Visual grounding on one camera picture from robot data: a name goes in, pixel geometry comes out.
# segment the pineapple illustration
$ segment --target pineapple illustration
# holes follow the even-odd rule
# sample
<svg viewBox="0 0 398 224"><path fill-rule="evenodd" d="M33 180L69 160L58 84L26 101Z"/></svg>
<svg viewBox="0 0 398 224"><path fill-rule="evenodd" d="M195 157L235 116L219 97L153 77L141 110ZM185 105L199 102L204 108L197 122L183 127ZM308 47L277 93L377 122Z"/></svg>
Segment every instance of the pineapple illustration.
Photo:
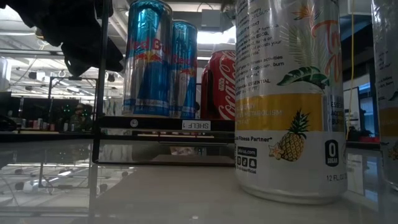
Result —
<svg viewBox="0 0 398 224"><path fill-rule="evenodd" d="M398 141L392 149L388 150L388 157L394 161L398 160Z"/></svg>
<svg viewBox="0 0 398 224"><path fill-rule="evenodd" d="M275 146L269 146L270 157L275 157L277 160L285 159L290 162L300 158L304 150L304 141L307 138L304 132L308 131L308 116L309 113L303 114L301 110L297 111L289 132Z"/></svg>

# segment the can lid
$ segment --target can lid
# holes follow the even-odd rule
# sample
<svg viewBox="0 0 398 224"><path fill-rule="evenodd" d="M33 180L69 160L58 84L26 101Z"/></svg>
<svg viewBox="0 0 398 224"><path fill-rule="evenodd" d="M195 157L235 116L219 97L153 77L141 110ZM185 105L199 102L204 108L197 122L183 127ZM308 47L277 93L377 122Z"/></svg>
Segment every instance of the can lid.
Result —
<svg viewBox="0 0 398 224"><path fill-rule="evenodd" d="M198 32L198 28L194 24L192 24L191 22L188 22L188 21L183 20L183 19L173 19L173 22L185 22L185 23L190 24L191 26L193 26Z"/></svg>
<svg viewBox="0 0 398 224"><path fill-rule="evenodd" d="M235 51L235 45L234 44L226 44L226 43L220 43L220 44L215 44L213 48L213 53L215 52L220 52L224 50L233 50Z"/></svg>
<svg viewBox="0 0 398 224"><path fill-rule="evenodd" d="M138 2L160 2L162 3L165 7L167 7L167 9L170 10L171 13L173 13L173 9L171 8L171 6L169 4L167 4L167 2L163 1L163 0L134 0L131 4L130 7L132 7L133 4L138 3Z"/></svg>

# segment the aluminum can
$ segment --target aluminum can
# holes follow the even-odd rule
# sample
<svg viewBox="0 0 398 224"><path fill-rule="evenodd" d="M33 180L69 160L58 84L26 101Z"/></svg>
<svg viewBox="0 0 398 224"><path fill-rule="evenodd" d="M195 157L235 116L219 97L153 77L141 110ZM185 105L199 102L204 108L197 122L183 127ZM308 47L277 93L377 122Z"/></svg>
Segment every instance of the aluminum can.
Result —
<svg viewBox="0 0 398 224"><path fill-rule="evenodd" d="M131 4L123 115L169 116L172 9L159 0Z"/></svg>
<svg viewBox="0 0 398 224"><path fill-rule="evenodd" d="M201 119L235 119L235 51L214 52L202 75Z"/></svg>
<svg viewBox="0 0 398 224"><path fill-rule="evenodd" d="M194 119L198 29L187 21L174 20L172 30L170 117Z"/></svg>
<svg viewBox="0 0 398 224"><path fill-rule="evenodd" d="M210 114L208 112L208 71L209 64L205 66L201 75L201 85L200 85L200 119L210 119Z"/></svg>
<svg viewBox="0 0 398 224"><path fill-rule="evenodd" d="M26 119L22 119L21 128L26 128Z"/></svg>
<svg viewBox="0 0 398 224"><path fill-rule="evenodd" d="M63 131L68 131L69 128L69 124L68 123L64 123L63 124Z"/></svg>
<svg viewBox="0 0 398 224"><path fill-rule="evenodd" d="M37 129L42 129L43 126L43 118L37 119Z"/></svg>
<svg viewBox="0 0 398 224"><path fill-rule="evenodd" d="M33 120L33 129L38 129L37 120Z"/></svg>
<svg viewBox="0 0 398 224"><path fill-rule="evenodd" d="M236 1L236 175L250 194L347 190L338 1Z"/></svg>
<svg viewBox="0 0 398 224"><path fill-rule="evenodd" d="M376 92L379 112L380 142L384 178L398 190L398 46L396 16L398 5L393 0L373 0L373 41Z"/></svg>

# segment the blue red bull can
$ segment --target blue red bull can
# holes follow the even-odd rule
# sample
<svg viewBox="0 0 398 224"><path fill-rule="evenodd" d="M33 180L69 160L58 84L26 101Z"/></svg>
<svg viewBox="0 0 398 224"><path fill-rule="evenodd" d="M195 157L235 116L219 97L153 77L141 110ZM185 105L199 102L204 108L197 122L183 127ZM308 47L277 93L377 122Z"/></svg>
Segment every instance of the blue red bull can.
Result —
<svg viewBox="0 0 398 224"><path fill-rule="evenodd" d="M163 1L131 4L123 115L169 116L172 9Z"/></svg>
<svg viewBox="0 0 398 224"><path fill-rule="evenodd" d="M195 118L198 29L174 20L170 71L170 117Z"/></svg>

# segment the yellow cable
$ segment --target yellow cable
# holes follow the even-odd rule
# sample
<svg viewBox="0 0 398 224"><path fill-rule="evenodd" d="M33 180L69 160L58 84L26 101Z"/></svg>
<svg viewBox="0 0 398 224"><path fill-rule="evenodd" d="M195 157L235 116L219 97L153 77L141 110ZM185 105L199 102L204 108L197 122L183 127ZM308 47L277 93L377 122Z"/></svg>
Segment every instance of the yellow cable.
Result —
<svg viewBox="0 0 398 224"><path fill-rule="evenodd" d="M349 127L351 126L351 101L353 99L353 85L354 85L354 7L355 0L352 3L351 10L351 90L349 92L349 110L348 110L348 126L346 133L346 140L348 140Z"/></svg>

